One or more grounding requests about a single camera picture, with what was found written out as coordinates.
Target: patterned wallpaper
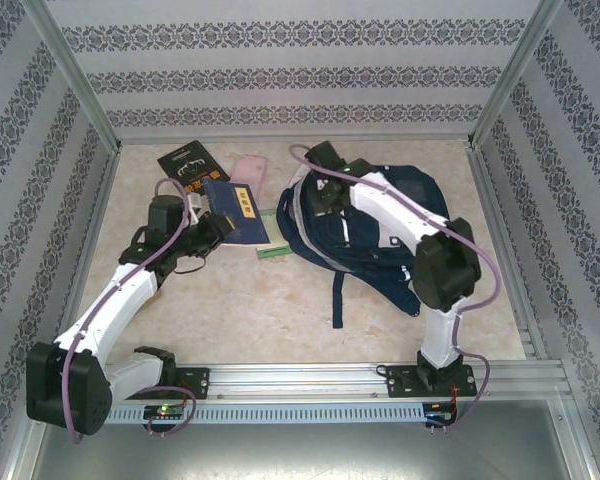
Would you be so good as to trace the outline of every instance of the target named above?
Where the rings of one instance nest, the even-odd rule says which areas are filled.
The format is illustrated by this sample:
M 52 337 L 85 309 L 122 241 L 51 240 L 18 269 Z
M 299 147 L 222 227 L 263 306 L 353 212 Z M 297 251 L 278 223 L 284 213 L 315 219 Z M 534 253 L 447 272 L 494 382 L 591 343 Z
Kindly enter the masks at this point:
M 49 6 L 118 135 L 151 141 L 468 134 L 537 2 Z
M 0 0 L 0 470 L 26 353 L 60 326 L 108 160 L 20 3 Z
M 483 154 L 600 466 L 600 0 L 561 7 Z

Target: navy backpack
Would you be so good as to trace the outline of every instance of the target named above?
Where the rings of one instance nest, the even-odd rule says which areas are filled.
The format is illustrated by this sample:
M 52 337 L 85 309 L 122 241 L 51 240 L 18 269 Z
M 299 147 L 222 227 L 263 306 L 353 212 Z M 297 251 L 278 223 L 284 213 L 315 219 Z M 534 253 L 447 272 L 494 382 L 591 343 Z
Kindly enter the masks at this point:
M 427 210 L 449 218 L 447 205 L 435 180 L 413 166 L 378 166 L 387 181 Z M 309 198 L 318 189 L 309 172 L 282 192 L 277 221 L 297 255 L 336 272 L 333 280 L 333 328 L 342 328 L 342 284 L 348 273 L 366 282 L 403 312 L 417 316 L 420 301 L 408 288 L 415 257 L 371 216 L 346 207 L 340 212 L 315 215 Z

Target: yellow label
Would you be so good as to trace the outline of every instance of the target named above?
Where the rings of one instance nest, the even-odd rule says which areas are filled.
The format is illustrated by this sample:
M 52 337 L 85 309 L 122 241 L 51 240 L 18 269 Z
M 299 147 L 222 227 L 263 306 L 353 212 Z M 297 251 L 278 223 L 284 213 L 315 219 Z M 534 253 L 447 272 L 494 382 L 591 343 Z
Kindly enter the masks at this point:
M 244 187 L 236 187 L 236 194 L 238 195 L 238 201 L 240 202 L 240 208 L 242 208 L 242 214 L 245 218 L 256 218 L 256 212 L 251 205 L 249 200 L 249 193 Z

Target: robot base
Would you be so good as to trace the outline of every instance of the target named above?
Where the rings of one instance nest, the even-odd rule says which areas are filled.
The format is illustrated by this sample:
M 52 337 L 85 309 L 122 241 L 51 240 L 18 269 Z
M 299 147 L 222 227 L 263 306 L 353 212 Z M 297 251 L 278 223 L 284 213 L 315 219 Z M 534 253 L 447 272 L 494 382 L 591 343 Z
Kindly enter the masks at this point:
M 428 371 L 423 360 L 418 352 L 418 365 L 378 365 L 376 373 L 386 378 L 389 398 L 448 397 L 454 385 L 458 397 L 475 397 L 478 393 L 473 369 L 462 365 L 462 357 L 455 365 L 437 371 Z
M 208 368 L 176 366 L 173 382 L 169 385 L 186 388 L 193 393 L 196 400 L 206 400 L 209 391 L 209 373 L 210 370 Z M 182 394 L 168 390 L 164 392 L 137 393 L 129 397 L 129 400 L 182 400 Z

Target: blue notebook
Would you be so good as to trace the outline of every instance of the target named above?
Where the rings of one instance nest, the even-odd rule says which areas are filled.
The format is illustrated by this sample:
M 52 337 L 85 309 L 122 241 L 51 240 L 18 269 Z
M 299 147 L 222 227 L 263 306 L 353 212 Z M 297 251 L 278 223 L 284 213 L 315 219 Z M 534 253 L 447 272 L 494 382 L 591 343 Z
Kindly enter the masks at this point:
M 229 217 L 235 225 L 235 230 L 223 242 L 225 245 L 255 247 L 269 244 L 267 231 L 249 185 L 210 178 L 205 178 L 203 182 L 211 212 Z

